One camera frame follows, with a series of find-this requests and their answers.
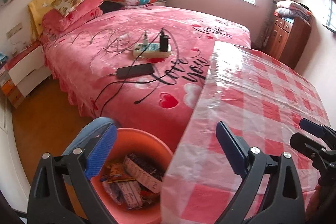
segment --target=nightstand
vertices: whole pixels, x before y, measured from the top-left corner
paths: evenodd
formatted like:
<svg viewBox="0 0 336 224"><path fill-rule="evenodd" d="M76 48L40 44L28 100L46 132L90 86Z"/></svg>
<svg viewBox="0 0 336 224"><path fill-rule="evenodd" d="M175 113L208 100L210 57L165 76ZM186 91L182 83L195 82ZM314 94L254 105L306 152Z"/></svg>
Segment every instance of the nightstand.
<svg viewBox="0 0 336 224"><path fill-rule="evenodd" d="M166 1L157 1L152 3L155 6L166 6Z"/></svg>
<svg viewBox="0 0 336 224"><path fill-rule="evenodd" d="M295 69L310 32L311 26L300 17L292 19L275 16L272 32L263 52Z"/></svg>
<svg viewBox="0 0 336 224"><path fill-rule="evenodd" d="M43 47L39 42L34 42L11 59L7 68L12 82L23 97L26 97L39 83L51 75L51 71L44 66Z"/></svg>

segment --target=wooden floor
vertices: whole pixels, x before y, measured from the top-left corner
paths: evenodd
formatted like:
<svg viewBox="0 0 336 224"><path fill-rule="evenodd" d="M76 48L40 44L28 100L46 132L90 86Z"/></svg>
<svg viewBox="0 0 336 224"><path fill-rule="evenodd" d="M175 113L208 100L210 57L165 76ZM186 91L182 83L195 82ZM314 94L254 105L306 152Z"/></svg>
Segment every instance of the wooden floor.
<svg viewBox="0 0 336 224"><path fill-rule="evenodd" d="M38 162L45 152L60 156L79 131L92 119L80 117L77 106L68 102L68 94L58 80L46 79L30 97L12 111L17 151L31 183ZM67 187L78 215L84 217L72 187Z"/></svg>

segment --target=white nightstand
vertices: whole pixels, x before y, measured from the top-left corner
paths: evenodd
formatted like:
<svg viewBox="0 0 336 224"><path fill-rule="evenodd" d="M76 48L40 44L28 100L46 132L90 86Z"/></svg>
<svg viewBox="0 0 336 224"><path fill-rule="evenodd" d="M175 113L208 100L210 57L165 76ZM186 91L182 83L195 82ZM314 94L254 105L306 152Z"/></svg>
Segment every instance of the white nightstand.
<svg viewBox="0 0 336 224"><path fill-rule="evenodd" d="M8 72L14 85L24 97L51 75L51 71L44 66L44 52L41 45L33 50L28 48L26 51L26 53L20 53L21 56L13 58L15 65Z"/></svg>
<svg viewBox="0 0 336 224"><path fill-rule="evenodd" d="M155 6L166 6L166 1L157 1L153 2L152 4L154 4Z"/></svg>

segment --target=bed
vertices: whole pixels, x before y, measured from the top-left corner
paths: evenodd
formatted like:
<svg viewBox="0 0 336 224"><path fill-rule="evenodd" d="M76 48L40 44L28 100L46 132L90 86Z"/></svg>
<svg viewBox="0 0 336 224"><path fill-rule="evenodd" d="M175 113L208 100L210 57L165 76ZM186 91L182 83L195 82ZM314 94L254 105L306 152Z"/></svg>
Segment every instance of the bed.
<svg viewBox="0 0 336 224"><path fill-rule="evenodd" d="M112 74L133 63L133 44L142 40L144 31L152 41L163 27L172 36L173 54L139 59L135 64L153 63L155 74L123 85ZM40 40L53 77L81 115L110 117L123 127L150 132L173 151L202 90L214 42L250 47L246 27L161 6L110 12L56 41L44 35Z"/></svg>

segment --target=plastic tablecloth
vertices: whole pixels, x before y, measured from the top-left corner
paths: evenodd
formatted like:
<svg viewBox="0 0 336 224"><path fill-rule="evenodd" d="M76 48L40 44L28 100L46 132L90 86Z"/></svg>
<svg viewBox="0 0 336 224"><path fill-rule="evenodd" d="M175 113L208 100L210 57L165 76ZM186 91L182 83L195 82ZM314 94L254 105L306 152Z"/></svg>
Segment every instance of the plastic tablecloth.
<svg viewBox="0 0 336 224"><path fill-rule="evenodd" d="M320 141L299 128L302 118L329 125L314 86L263 52L216 42L201 96L164 178L162 223L212 224L241 184L216 139L219 121L266 154L290 152L307 206L319 174L289 140L301 132ZM264 176L247 217L256 214L267 183Z"/></svg>

